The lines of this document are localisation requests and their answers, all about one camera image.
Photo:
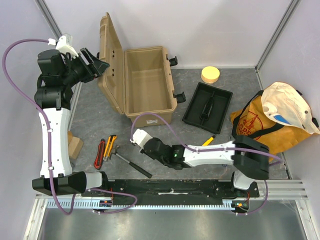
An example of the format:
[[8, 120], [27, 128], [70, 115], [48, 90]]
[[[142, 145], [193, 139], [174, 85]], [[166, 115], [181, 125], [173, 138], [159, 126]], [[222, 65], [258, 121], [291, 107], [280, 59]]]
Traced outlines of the small steel claw hammer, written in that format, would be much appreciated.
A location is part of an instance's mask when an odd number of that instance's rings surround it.
[[134, 168], [135, 170], [137, 170], [139, 173], [143, 174], [144, 176], [146, 176], [147, 178], [151, 179], [152, 178], [152, 174], [147, 172], [146, 170], [144, 170], [142, 167], [138, 166], [137, 164], [135, 164], [134, 162], [130, 161], [129, 159], [123, 157], [122, 155], [120, 155], [118, 153], [118, 148], [119, 146], [116, 145], [114, 147], [114, 149], [112, 150], [112, 153], [110, 155], [115, 155], [117, 157], [119, 157], [121, 160], [125, 161], [127, 164], [129, 164], [132, 168]]

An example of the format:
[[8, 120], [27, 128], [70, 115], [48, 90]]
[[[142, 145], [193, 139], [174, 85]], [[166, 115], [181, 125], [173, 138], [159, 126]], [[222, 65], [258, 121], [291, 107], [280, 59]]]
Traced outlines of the yellow black utility knife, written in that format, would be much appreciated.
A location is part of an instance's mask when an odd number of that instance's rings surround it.
[[105, 145], [105, 150], [104, 150], [104, 154], [103, 154], [103, 160], [106, 162], [110, 156], [111, 156], [111, 152], [114, 146], [114, 142], [117, 139], [117, 135], [113, 134], [110, 135], [107, 139], [106, 145]]

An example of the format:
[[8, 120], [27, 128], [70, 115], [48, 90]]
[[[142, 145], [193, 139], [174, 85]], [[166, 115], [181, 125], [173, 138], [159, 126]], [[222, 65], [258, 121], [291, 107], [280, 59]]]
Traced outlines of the tan plastic tool box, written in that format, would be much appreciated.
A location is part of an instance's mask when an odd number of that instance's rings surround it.
[[112, 109], [126, 115], [137, 128], [171, 123], [185, 94], [175, 93], [169, 58], [163, 46], [123, 50], [109, 13], [100, 21], [98, 58], [109, 64], [98, 79], [98, 87]]

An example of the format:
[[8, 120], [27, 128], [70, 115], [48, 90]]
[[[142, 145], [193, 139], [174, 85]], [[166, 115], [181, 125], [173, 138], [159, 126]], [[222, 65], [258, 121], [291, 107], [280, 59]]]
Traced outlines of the yellow handle screwdriver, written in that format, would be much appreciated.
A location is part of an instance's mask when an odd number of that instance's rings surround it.
[[212, 143], [214, 141], [214, 139], [216, 138], [215, 135], [212, 135], [211, 137], [209, 137], [203, 144], [202, 146], [208, 146], [210, 143]]

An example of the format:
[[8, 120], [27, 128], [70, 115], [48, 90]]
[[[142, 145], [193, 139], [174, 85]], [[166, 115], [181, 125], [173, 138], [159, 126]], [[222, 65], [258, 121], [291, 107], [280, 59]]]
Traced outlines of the black tool tray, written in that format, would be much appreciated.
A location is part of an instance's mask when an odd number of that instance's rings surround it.
[[231, 91], [199, 82], [182, 121], [212, 134], [220, 134], [232, 96]]

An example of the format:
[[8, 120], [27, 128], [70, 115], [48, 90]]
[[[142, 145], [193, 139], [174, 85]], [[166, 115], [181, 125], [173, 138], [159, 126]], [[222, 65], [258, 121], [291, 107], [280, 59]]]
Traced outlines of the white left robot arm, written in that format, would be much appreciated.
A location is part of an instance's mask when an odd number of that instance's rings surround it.
[[105, 181], [105, 173], [73, 172], [68, 152], [68, 124], [73, 86], [102, 76], [110, 65], [87, 48], [75, 56], [69, 50], [45, 50], [38, 54], [37, 63], [41, 74], [34, 101], [42, 125], [43, 157], [40, 177], [32, 180], [32, 188], [49, 196], [82, 194], [92, 188], [98, 196], [106, 196], [110, 184]]

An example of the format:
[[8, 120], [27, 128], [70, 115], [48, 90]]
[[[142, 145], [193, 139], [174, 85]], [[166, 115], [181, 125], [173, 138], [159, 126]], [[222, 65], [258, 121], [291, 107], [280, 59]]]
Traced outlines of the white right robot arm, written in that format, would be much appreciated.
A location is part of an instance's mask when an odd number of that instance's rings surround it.
[[269, 179], [269, 148], [245, 135], [224, 144], [194, 146], [167, 145], [149, 134], [137, 140], [140, 152], [171, 169], [182, 170], [202, 165], [230, 165], [232, 175], [229, 191], [242, 196], [256, 180]]

